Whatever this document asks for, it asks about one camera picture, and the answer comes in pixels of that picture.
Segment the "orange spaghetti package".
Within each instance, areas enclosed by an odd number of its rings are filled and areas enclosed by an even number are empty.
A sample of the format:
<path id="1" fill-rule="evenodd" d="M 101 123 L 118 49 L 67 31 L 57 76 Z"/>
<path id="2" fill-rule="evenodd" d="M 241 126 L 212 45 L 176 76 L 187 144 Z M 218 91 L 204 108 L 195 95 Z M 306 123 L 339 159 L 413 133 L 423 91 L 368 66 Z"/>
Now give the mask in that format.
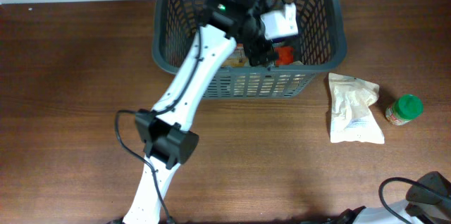
<path id="1" fill-rule="evenodd" d="M 277 46 L 275 48 L 276 59 L 263 62 L 257 67 L 287 66 L 295 62 L 294 48 L 292 46 Z M 234 52 L 222 63 L 222 68 L 243 68 L 251 67 L 249 59 L 245 56 L 242 44 L 238 44 Z"/>

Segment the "beige powder bag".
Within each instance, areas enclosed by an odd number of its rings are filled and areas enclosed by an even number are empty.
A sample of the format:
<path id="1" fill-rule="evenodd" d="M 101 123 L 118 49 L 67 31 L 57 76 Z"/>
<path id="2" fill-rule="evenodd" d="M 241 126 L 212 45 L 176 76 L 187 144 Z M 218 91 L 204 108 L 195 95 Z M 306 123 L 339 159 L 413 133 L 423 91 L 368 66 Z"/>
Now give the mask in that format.
<path id="1" fill-rule="evenodd" d="M 220 98 L 289 98 L 299 94 L 309 84 L 314 74 L 299 70 L 267 67 L 222 67 L 216 75 L 216 91 Z"/>

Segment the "grey plastic basket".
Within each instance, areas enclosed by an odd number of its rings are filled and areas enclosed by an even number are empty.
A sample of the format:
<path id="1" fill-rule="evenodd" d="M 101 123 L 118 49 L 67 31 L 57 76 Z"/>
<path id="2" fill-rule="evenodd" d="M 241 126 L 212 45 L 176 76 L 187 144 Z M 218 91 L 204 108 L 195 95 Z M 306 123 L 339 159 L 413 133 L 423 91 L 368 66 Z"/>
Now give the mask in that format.
<path id="1" fill-rule="evenodd" d="M 162 70 L 177 73 L 192 45 L 197 17 L 204 1 L 156 0 L 152 55 Z M 295 62 L 277 68 L 299 70 L 314 74 L 314 77 L 336 68 L 347 53 L 339 0 L 285 1 L 294 3 L 297 7 L 299 33 L 287 42 L 295 50 Z M 211 83 L 204 93 L 205 99 L 259 99 L 220 98 L 216 87 L 212 87 Z"/>

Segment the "beige food pouch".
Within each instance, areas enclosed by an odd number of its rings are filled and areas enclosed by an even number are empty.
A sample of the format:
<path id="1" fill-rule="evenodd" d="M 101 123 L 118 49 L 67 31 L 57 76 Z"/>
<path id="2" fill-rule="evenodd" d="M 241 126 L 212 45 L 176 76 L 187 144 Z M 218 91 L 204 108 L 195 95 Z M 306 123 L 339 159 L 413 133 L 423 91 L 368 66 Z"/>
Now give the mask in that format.
<path id="1" fill-rule="evenodd" d="M 331 94 L 330 141 L 384 144 L 385 137 L 370 106 L 379 98 L 379 85 L 352 76 L 328 74 Z"/>

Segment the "green lid spice jar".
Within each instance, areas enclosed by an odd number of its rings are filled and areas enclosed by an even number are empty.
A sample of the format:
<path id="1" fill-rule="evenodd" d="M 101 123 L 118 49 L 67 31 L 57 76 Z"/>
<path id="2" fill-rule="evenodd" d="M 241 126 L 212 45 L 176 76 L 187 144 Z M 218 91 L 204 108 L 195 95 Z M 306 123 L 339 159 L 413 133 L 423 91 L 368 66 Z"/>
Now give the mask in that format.
<path id="1" fill-rule="evenodd" d="M 405 94 L 387 107 L 385 117 L 393 125 L 405 125 L 423 112 L 422 100 L 412 94 Z"/>

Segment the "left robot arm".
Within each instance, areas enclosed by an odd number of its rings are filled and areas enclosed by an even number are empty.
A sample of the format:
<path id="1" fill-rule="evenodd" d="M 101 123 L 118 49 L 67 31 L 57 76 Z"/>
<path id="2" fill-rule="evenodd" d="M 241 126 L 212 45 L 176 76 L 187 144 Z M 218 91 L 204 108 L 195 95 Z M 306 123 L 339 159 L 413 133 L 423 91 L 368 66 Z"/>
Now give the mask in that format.
<path id="1" fill-rule="evenodd" d="M 199 137 L 191 132 L 198 105 L 225 60 L 238 44 L 249 64 L 278 59 L 274 41 L 298 33 L 296 6 L 277 10 L 267 0 L 206 0 L 190 50 L 170 87 L 151 110 L 132 111 L 144 155 L 132 152 L 144 169 L 130 210 L 120 223 L 158 223 L 160 213 L 174 223 L 164 203 L 176 170 L 191 156 Z"/>

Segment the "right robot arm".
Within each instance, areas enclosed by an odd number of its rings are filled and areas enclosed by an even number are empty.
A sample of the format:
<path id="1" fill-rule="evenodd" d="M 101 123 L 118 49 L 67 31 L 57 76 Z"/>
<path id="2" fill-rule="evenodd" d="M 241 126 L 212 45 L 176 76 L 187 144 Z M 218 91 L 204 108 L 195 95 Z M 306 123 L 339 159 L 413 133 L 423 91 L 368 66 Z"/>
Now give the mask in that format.
<path id="1" fill-rule="evenodd" d="M 383 197 L 385 186 L 391 182 L 410 185 L 403 200 L 388 204 Z M 393 223 L 449 223 L 450 181 L 438 171 L 432 171 L 417 181 L 407 178 L 388 178 L 378 189 L 382 207 L 347 209 L 334 223 L 393 224 Z"/>

